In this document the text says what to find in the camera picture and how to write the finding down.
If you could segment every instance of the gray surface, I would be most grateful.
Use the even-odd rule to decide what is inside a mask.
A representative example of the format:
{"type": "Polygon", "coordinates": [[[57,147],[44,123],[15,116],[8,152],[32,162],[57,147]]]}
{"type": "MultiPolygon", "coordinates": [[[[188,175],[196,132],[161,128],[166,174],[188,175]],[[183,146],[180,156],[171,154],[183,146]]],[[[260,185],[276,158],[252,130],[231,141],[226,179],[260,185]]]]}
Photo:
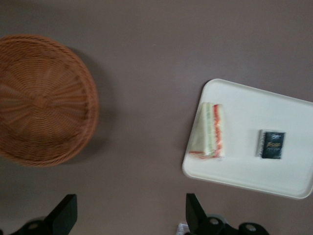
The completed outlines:
{"type": "Polygon", "coordinates": [[[65,164],[0,159],[0,227],[13,232],[77,193],[73,235],[171,235],[184,221],[185,193],[195,192],[232,226],[313,234],[312,195],[286,199],[181,170],[206,81],[313,101],[312,12],[311,0],[1,0],[0,36],[41,34],[72,48],[95,79],[102,115],[88,147],[65,164]]]}

